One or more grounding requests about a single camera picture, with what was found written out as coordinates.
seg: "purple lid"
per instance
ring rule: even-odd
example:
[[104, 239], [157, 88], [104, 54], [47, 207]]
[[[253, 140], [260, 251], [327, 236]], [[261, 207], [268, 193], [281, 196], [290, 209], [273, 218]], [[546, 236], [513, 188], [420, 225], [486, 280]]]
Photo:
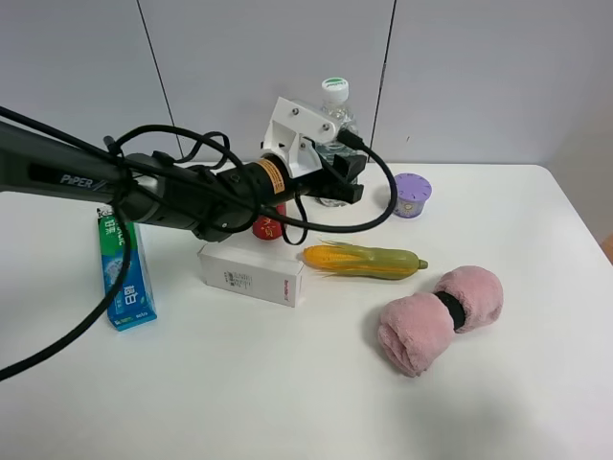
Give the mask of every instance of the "purple lid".
[[430, 182], [420, 175], [403, 172], [394, 179], [398, 187], [399, 199], [422, 203], [432, 195]]

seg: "yellow corn cob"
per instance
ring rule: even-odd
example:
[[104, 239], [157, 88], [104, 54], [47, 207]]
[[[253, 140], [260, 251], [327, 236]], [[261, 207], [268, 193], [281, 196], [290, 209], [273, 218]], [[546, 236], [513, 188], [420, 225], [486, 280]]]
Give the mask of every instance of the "yellow corn cob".
[[336, 275], [370, 276], [385, 280], [401, 280], [428, 267], [413, 252], [402, 249], [363, 247], [343, 242], [307, 247], [303, 257], [308, 265]]

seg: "purple container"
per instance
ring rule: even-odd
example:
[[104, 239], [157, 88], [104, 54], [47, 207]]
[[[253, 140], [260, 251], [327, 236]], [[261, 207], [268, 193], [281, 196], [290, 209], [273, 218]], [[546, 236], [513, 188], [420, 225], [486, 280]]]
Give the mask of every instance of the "purple container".
[[416, 218], [432, 195], [430, 182], [417, 174], [404, 172], [394, 177], [398, 187], [398, 203], [394, 214], [402, 218]]

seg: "toothpaste box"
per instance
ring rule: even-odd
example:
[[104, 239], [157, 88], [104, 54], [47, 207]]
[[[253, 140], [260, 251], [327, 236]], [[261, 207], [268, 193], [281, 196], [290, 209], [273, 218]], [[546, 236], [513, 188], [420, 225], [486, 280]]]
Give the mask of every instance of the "toothpaste box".
[[[118, 331], [132, 328], [157, 318], [151, 295], [151, 286], [145, 263], [145, 253], [137, 224], [125, 225], [132, 241], [130, 269], [122, 289], [106, 311], [108, 319]], [[117, 279], [124, 257], [125, 235], [113, 216], [113, 208], [98, 209], [98, 232], [102, 253], [104, 291], [108, 292]]]
[[206, 243], [198, 253], [204, 282], [238, 294], [296, 307], [304, 264], [224, 243]]

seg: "green and blue box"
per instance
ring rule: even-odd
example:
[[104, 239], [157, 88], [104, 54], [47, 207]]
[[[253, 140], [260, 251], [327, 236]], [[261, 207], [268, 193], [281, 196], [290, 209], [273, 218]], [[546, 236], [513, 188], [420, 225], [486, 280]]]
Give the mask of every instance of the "green and blue box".
[[[128, 222], [125, 226], [132, 241], [130, 269], [127, 272], [122, 289], [107, 310], [108, 319], [118, 331], [157, 318], [140, 229], [138, 225], [132, 222]], [[98, 232], [102, 253], [104, 291], [108, 292], [122, 268], [125, 244], [125, 236], [122, 235], [119, 224], [113, 215], [113, 208], [110, 206], [98, 209]]]

